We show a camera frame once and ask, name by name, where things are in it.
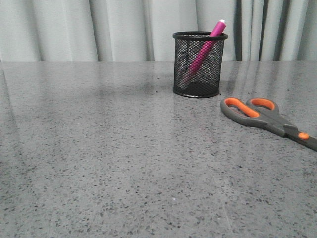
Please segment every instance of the table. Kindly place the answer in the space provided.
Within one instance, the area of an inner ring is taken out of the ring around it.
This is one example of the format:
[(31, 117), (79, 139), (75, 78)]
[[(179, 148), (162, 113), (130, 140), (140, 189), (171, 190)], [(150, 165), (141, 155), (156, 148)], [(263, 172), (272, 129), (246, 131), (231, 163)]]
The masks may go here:
[(268, 97), (317, 137), (317, 62), (224, 62), (218, 96), (172, 62), (0, 64), (2, 238), (317, 236), (317, 152), (220, 110)]

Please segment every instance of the scissors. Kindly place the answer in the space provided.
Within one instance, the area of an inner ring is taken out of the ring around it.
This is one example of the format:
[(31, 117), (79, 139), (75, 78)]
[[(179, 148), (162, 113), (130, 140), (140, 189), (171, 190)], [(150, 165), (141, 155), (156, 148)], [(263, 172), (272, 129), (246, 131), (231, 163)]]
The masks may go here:
[(244, 104), (238, 98), (225, 98), (220, 107), (228, 118), (241, 125), (268, 130), (317, 151), (317, 139), (300, 132), (295, 125), (284, 119), (277, 104), (270, 99), (251, 98)]

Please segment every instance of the pink pen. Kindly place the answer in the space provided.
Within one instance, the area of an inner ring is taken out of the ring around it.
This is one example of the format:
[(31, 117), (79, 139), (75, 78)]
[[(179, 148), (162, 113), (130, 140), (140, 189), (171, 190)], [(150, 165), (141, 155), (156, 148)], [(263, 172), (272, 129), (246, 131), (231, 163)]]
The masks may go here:
[[(209, 36), (220, 36), (225, 28), (226, 28), (225, 20), (220, 20), (217, 23), (217, 25), (214, 27), (214, 29), (212, 30)], [(187, 88), (192, 77), (195, 75), (195, 73), (197, 73), (200, 66), (203, 64), (204, 59), (206, 58), (206, 56), (208, 55), (208, 53), (210, 52), (210, 50), (212, 49), (215, 43), (216, 41), (206, 41), (203, 44), (203, 47), (200, 49), (195, 60), (189, 66), (187, 75), (185, 76), (182, 83), (182, 89)]]

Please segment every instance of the pen holder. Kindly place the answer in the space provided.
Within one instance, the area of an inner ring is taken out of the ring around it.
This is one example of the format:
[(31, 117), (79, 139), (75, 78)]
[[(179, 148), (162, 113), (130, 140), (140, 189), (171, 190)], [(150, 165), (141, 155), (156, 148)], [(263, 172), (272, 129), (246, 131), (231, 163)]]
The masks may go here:
[(177, 32), (173, 92), (191, 98), (208, 98), (219, 93), (224, 40), (227, 34)]

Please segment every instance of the white curtain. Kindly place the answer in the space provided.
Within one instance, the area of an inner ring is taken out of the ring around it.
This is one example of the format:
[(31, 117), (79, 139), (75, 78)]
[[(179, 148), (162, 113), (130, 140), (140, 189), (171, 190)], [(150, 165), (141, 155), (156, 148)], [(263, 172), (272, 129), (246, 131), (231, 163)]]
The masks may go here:
[(225, 19), (223, 60), (317, 60), (317, 0), (0, 0), (1, 61), (174, 61)]

